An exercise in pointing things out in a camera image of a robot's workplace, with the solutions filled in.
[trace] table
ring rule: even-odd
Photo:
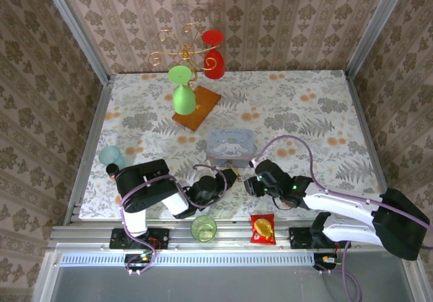
[[[120,219],[120,195],[98,161],[103,147],[118,146],[127,165],[163,158],[171,174],[186,186],[202,175],[212,174],[208,169],[191,170],[194,164],[206,162],[206,138],[211,129],[253,130],[256,152],[274,137],[297,135],[311,147],[315,175],[322,184],[367,194],[380,192],[341,70],[226,72],[219,80],[199,73],[196,85],[221,94],[222,99],[192,132],[171,119],[175,85],[166,73],[116,76],[79,213],[81,219]],[[264,158],[290,175],[309,176],[307,152],[295,141],[276,143]],[[239,171],[242,180],[254,175],[252,169]],[[196,215],[236,219],[257,213],[283,218],[314,218],[317,214],[304,209],[281,211],[270,197],[251,197],[243,183],[236,182],[217,206]],[[147,217],[172,216],[159,203],[147,210]]]

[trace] green cup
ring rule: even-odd
[[[217,233],[215,220],[207,215],[197,217],[192,221],[191,234],[198,242],[210,242]]]

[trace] light blue cup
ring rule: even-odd
[[[116,146],[106,146],[99,153],[99,161],[103,165],[109,165],[114,163],[118,165],[119,169],[124,168],[124,159],[122,153]]]

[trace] gray floor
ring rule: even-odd
[[[364,301],[413,301],[400,259],[388,253],[355,253],[347,261]],[[122,267],[62,267],[52,301],[343,302],[347,298],[341,274],[320,276],[311,267],[154,267],[141,276],[128,276]]]

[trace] red snack bag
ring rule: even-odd
[[[251,243],[277,244],[273,214],[251,215],[252,238]]]

